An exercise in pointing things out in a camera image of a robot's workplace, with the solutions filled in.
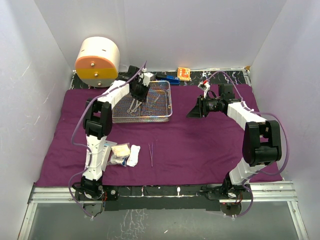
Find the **metal surgical scissors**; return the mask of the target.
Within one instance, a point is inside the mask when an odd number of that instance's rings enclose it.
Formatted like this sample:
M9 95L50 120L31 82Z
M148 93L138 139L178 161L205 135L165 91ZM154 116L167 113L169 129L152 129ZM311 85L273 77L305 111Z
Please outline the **metal surgical scissors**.
M130 107L127 109L127 113L128 114L133 114L133 113L136 113L137 112L137 109L141 106L142 102L141 101L138 101L136 99L133 99L131 104L130 104Z

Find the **wire mesh metal tray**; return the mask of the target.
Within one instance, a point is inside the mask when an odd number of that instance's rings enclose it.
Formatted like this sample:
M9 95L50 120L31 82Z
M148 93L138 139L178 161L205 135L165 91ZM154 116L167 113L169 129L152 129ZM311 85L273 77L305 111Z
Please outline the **wire mesh metal tray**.
M154 123L167 122L173 114L171 85L168 81L152 81L149 84L146 101L142 102L135 113L127 113L133 97L127 94L112 109L112 121L116 124L124 123ZM158 101L153 101L160 94Z

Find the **purple cloth wrap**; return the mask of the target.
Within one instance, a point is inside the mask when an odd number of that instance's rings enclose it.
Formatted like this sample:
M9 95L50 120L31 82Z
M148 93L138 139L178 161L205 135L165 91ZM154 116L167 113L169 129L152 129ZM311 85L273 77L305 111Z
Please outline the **purple cloth wrap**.
M66 187L80 181L85 167L86 136L76 125L86 100L102 89L72 89L64 96L60 119L44 158L38 187ZM109 141L140 146L134 167L109 165L103 184L112 186L218 184L242 158L244 131L221 112L188 118L201 90L171 88L173 113L167 122L114 124ZM149 144L153 143L153 167Z

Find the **round white drawer box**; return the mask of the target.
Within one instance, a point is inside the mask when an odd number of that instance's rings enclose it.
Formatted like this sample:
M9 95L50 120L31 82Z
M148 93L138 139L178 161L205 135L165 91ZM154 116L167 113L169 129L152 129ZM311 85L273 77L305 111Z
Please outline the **round white drawer box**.
M118 77L120 51L110 39L86 38L75 61L75 71L82 82L95 88L107 88Z

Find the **thin metal tweezers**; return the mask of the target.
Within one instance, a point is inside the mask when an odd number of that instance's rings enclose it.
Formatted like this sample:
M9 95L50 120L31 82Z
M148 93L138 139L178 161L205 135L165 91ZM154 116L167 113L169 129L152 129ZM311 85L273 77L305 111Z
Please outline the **thin metal tweezers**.
M153 167L153 143L148 144L149 156L150 156L150 164Z

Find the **beige bandage roll packet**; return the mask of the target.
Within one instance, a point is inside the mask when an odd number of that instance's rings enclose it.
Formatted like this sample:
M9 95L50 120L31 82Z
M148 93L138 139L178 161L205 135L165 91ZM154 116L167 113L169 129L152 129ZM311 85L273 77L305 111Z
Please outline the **beige bandage roll packet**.
M111 150L117 157L127 157L131 154L130 146L127 143L112 146Z

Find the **white gauze packet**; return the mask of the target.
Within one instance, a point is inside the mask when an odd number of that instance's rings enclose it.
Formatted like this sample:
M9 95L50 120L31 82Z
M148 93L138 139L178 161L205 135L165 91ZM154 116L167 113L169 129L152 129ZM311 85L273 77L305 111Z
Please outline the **white gauze packet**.
M101 161L101 170L103 172L106 170L107 163L109 161L110 154L112 151L112 147L116 146L116 145L117 145L117 143L113 142L113 141L106 140L104 142L103 149L102 149L102 161Z

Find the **small blue white packet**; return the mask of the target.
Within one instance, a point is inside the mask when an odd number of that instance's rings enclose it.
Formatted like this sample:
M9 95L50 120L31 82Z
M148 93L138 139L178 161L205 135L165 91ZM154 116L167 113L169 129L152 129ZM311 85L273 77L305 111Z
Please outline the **small blue white packet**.
M129 158L129 155L116 156L116 155L112 154L107 162L107 165L108 166L120 165L120 166L126 167L128 158Z

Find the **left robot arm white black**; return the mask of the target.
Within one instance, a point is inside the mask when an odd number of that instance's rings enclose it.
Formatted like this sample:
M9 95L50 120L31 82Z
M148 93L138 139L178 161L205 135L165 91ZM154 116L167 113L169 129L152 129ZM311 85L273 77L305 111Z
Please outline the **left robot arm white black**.
M126 95L142 103L147 100L150 82L155 75L146 68L130 66L119 75L110 87L99 97L86 101L83 129L86 137L86 161L78 192L87 198L97 200L103 195L103 172L107 161L103 148L113 126L113 108Z

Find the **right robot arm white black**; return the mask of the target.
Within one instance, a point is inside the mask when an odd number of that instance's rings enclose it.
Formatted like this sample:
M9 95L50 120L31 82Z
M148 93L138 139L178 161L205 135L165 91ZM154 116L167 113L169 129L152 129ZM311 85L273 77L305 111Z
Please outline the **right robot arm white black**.
M204 118L211 112L221 112L234 120L244 131L242 158L228 172L222 185L204 188L207 196L237 198L249 188L249 181L282 157L281 126L276 120L267 120L244 102L232 84L219 84L218 94L202 81L198 88L203 94L197 97L195 107L187 114L189 118Z

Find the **blue black stapler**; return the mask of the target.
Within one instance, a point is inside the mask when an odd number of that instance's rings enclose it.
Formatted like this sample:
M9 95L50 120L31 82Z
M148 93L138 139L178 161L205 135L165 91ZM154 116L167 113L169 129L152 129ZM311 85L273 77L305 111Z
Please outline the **blue black stapler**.
M158 81L168 81L171 85L178 86L180 85L180 79L178 77L174 77L172 75L160 74L157 73L155 75L155 79Z

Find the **orange small box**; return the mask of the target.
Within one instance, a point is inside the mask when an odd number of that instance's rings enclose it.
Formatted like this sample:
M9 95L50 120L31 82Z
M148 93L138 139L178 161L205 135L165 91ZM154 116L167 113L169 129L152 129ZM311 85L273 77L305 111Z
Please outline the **orange small box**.
M188 82L191 79L191 70L186 67L178 67L176 77L179 78L180 81Z

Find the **black base frame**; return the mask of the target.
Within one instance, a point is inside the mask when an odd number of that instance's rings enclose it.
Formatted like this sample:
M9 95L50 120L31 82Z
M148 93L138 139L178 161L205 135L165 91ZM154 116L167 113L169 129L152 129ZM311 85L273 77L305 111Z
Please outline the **black base frame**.
M120 210L206 210L241 211L242 203L251 200L251 194L242 186L228 191L216 184L205 185L145 185L145 186L98 186L98 195L90 196L76 182L75 199L84 209L101 207L102 211Z

